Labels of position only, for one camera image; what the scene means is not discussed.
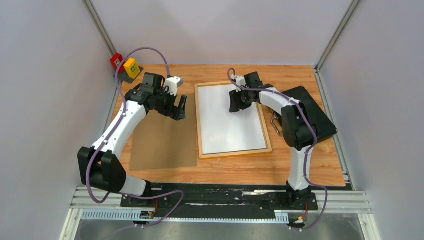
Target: wooden tabletop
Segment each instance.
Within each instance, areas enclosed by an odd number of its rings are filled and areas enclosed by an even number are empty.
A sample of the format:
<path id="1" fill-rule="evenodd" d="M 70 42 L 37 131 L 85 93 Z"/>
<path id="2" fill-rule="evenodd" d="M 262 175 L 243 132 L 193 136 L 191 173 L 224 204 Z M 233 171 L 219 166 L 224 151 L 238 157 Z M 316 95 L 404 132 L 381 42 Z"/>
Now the wooden tabletop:
<path id="1" fill-rule="evenodd" d="M 143 81 L 144 73 L 155 73 L 166 77 L 163 64 L 144 64 L 144 72 L 132 83 L 124 82 L 124 94 Z M 311 66 L 280 65 L 170 65 L 173 76 L 182 77 L 184 84 L 178 94 L 194 94 L 195 84 L 228 81 L 228 68 L 235 68 L 237 75 L 258 72 L 264 84 L 271 84 L 283 92 L 303 85 L 319 106 L 324 109 L 315 75 Z M 122 104 L 119 98 L 113 117 Z M 278 136 L 270 120 L 272 111 L 262 106 L 272 145 L 272 152 L 225 158 L 199 159 L 197 166 L 170 169 L 130 171 L 133 136 L 129 138 L 120 161 L 128 174 L 151 182 L 214 183 L 214 184 L 262 184 L 285 185 L 290 174 L 290 148 L 284 138 Z M 310 179 L 313 183 L 326 186 L 344 186 L 345 180 L 333 139 L 319 143 L 312 154 Z"/>

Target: robotic arm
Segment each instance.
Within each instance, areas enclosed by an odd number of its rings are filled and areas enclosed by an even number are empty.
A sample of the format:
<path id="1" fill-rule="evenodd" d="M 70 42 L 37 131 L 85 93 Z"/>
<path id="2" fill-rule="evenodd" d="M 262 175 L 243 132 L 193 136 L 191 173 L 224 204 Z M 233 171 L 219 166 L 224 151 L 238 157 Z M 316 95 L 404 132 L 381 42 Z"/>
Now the robotic arm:
<path id="1" fill-rule="evenodd" d="M 183 79 L 177 76 L 165 79 L 158 74 L 145 73 L 143 82 L 125 94 L 126 111 L 123 112 L 124 104 L 122 104 L 118 115 L 102 137 L 93 143 L 92 147 L 82 147 L 79 150 L 78 164 L 82 184 L 86 185 L 86 172 L 91 157 L 102 143 L 105 143 L 91 167 L 90 185 L 111 193 L 149 197 L 152 191 L 151 183 L 128 175 L 119 162 L 119 158 L 131 133 L 150 110 L 156 110 L 176 121 L 186 118 L 187 97 L 182 95 L 179 105 L 174 106 L 178 87 L 182 84 Z M 121 115 L 124 118 L 114 129 Z M 113 134 L 109 141 L 106 141 L 110 132 Z"/>
<path id="2" fill-rule="evenodd" d="M 294 102 L 300 105 L 307 121 L 318 138 L 318 143 L 336 134 L 336 126 L 334 126 L 303 86 L 283 92 L 284 95 L 291 98 L 288 100 L 275 94 L 274 92 L 278 92 L 278 90 L 272 85 L 264 85 L 257 72 L 252 72 L 245 76 L 232 75 L 231 79 L 240 87 L 243 86 L 255 90 L 245 90 L 236 87 L 236 90 L 230 91 L 230 113 L 247 109 L 252 103 L 259 103 L 273 110 L 274 117 L 271 123 L 277 133 L 284 137 L 291 152 L 290 176 L 287 181 L 289 186 L 289 190 L 287 191 L 290 196 L 289 201 L 291 203 L 304 203 L 305 198 L 308 198 L 312 191 L 310 184 L 305 178 L 304 167 L 306 163 L 306 175 L 309 176 L 313 148 L 309 150 L 307 155 L 306 151 L 314 144 L 314 136 L 301 117 Z M 278 120 L 281 125 L 282 133 L 275 125 L 275 120 Z"/>

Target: cardboard sheet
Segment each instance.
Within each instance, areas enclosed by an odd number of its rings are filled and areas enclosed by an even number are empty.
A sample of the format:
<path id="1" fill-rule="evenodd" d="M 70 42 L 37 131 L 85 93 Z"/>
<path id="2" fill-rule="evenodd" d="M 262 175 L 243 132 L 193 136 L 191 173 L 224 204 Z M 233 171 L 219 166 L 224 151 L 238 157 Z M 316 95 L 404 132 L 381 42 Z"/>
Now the cardboard sheet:
<path id="1" fill-rule="evenodd" d="M 130 170 L 197 166 L 195 96 L 186 96 L 184 120 L 175 121 L 152 110 L 135 128 Z"/>

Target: white wall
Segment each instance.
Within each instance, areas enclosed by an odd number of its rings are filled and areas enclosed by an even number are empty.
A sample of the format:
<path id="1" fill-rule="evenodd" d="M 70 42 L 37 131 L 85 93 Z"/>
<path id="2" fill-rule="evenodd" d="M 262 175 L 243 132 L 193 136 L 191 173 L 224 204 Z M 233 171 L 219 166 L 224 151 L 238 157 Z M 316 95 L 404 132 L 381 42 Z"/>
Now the white wall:
<path id="1" fill-rule="evenodd" d="M 118 52 L 174 64 L 315 65 L 351 0 L 93 0 Z M 154 52 L 134 54 L 162 63 Z"/>
<path id="2" fill-rule="evenodd" d="M 109 52 L 80 0 L 0 3 L 0 239 L 56 240 L 103 130 Z"/>
<path id="3" fill-rule="evenodd" d="M 348 169 L 381 239 L 423 239 L 424 2 L 364 0 L 323 70 Z"/>

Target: yellow block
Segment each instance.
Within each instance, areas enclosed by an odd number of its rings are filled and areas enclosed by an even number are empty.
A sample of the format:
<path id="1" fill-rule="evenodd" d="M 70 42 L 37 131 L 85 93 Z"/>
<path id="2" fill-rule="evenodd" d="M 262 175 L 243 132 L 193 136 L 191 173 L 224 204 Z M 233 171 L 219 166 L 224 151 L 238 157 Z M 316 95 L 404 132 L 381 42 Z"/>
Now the yellow block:
<path id="1" fill-rule="evenodd" d="M 140 68 L 137 64 L 136 60 L 134 58 L 128 59 L 126 63 L 123 65 L 125 68 L 126 73 L 128 76 L 132 79 L 136 79 L 136 77 L 140 74 Z"/>

